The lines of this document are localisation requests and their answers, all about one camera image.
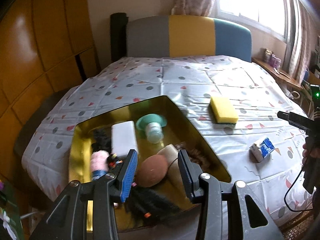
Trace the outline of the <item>beige cloth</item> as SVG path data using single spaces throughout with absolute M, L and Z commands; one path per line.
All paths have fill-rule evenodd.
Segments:
M 178 166 L 178 150 L 174 145 L 170 144 L 161 149 L 158 155 L 162 155 L 168 162 L 167 178 L 181 194 L 185 195 L 185 189 Z

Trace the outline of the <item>pink towel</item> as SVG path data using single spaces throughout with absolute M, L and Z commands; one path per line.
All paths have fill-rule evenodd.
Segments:
M 93 152 L 90 159 L 90 171 L 92 180 L 98 180 L 100 177 L 107 174 L 109 168 L 107 158 L 109 153 L 105 150 Z

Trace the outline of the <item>brown round cushion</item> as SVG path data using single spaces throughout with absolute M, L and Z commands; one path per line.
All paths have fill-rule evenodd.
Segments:
M 153 155 L 145 159 L 136 172 L 135 183 L 140 187 L 152 187 L 167 174 L 168 161 L 163 155 Z

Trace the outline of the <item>blue Tempo tissue pack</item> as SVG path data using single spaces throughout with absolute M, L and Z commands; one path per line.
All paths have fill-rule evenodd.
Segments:
M 249 148 L 249 152 L 253 155 L 258 163 L 267 158 L 274 150 L 275 147 L 269 138 L 260 138 Z

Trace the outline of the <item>black wig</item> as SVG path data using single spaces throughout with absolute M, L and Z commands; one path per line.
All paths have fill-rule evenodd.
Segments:
M 99 150 L 107 151 L 109 153 L 107 158 L 108 171 L 115 171 L 116 167 L 120 165 L 121 159 L 111 153 L 111 138 L 105 134 L 103 129 L 95 129 L 93 138 L 95 142 L 92 144 L 92 153 Z M 123 208 L 135 223 L 142 221 L 145 225 L 154 225 L 179 213 L 180 208 L 177 205 L 166 196 L 157 193 L 152 187 L 140 187 L 135 183 L 134 178 L 130 195 L 124 204 L 116 203 L 116 208 Z

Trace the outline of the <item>yellow sponge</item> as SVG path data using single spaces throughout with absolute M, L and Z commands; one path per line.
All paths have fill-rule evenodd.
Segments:
M 211 96 L 210 106 L 218 124 L 236 124 L 238 122 L 238 114 L 229 99 Z

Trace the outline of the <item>white rectangular pack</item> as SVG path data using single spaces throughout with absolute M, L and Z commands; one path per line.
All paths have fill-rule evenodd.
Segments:
M 121 122 L 111 127 L 111 153 L 124 159 L 130 150 L 138 151 L 135 124 L 133 121 Z

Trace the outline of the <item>red gold storage box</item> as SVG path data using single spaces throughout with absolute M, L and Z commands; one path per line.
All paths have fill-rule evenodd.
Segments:
M 208 110 L 195 104 L 176 104 L 167 96 L 158 96 L 136 102 L 127 106 L 102 113 L 75 126 L 69 156 L 69 181 L 79 180 L 81 183 L 92 181 L 90 166 L 91 155 L 97 149 L 105 149 L 110 155 L 116 154 L 119 159 L 125 159 L 129 150 L 138 153 L 138 168 L 152 155 L 157 154 L 166 146 L 172 145 L 187 150 L 192 162 L 198 163 L 204 172 L 218 180 L 231 182 L 231 176 L 221 163 L 213 149 L 204 139 L 190 118 L 196 121 L 210 121 L 210 116 L 198 115 L 193 109 Z M 156 144 L 147 140 L 144 130 L 138 130 L 136 122 L 147 114 L 157 114 L 167 124 L 162 127 L 163 139 Z M 168 172 L 158 184 L 148 187 L 179 207 L 178 213 L 195 207 L 184 192 L 184 186 L 177 160 L 171 164 L 177 155 L 173 150 L 165 150 L 168 160 Z M 120 232 L 129 232 L 146 227 L 147 222 L 138 218 L 138 211 L 132 211 L 127 206 L 116 209 L 117 227 Z

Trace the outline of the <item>small green white bottle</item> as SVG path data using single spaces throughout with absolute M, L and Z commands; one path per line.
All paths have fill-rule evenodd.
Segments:
M 167 125 L 165 117 L 158 114 L 147 114 L 136 122 L 136 129 L 145 133 L 148 142 L 157 144 L 163 140 L 163 127 Z

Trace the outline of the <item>patterned grey bed sheet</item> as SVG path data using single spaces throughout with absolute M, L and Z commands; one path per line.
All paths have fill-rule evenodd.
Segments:
M 232 181 L 243 180 L 277 225 L 308 207 L 312 196 L 300 174 L 303 131 L 278 119 L 278 111 L 302 114 L 263 68 L 228 56 L 121 59 L 72 88 L 47 114 L 34 133 L 22 166 L 32 180 L 55 200 L 68 182 L 69 150 L 75 126 L 89 118 L 131 103 L 166 95 L 177 105 L 191 103 L 210 121 L 191 122 L 221 160 Z M 230 100 L 236 124 L 218 124 L 210 97 Z M 275 150 L 258 163 L 249 152 L 269 138 Z

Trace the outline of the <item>wooden desk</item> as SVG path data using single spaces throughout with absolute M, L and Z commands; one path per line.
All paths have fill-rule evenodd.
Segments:
M 271 65 L 269 65 L 268 63 L 257 59 L 255 57 L 252 58 L 252 62 L 258 64 L 259 66 L 261 66 L 264 70 L 266 70 L 271 76 L 273 76 L 273 78 L 281 83 L 286 84 L 287 86 L 293 88 L 293 89 L 297 89 L 297 90 L 302 90 L 303 88 L 301 87 L 301 85 L 292 77 L 290 77 L 288 74 L 285 74 L 284 72 L 280 71 L 280 70 L 275 70 Z

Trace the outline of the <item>purple box on desk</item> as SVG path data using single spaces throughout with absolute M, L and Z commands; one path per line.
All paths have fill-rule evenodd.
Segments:
M 269 65 L 273 67 L 274 69 L 279 69 L 281 66 L 281 59 L 276 57 L 276 55 L 271 54 L 270 60 L 269 60 Z

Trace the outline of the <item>grey yellow blue headboard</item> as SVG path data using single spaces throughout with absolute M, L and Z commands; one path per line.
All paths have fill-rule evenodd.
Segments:
M 231 56 L 250 62 L 251 31 L 218 18 L 170 15 L 131 21 L 126 28 L 130 57 Z

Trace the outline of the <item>wooden wardrobe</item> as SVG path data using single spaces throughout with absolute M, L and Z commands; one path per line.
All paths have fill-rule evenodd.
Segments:
M 21 169 L 14 143 L 46 98 L 98 71 L 87 0 L 14 0 L 1 20 L 1 176 Z

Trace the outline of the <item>window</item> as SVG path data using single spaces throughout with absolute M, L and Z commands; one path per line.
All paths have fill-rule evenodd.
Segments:
M 285 0 L 216 0 L 217 16 L 243 23 L 284 40 L 287 35 Z

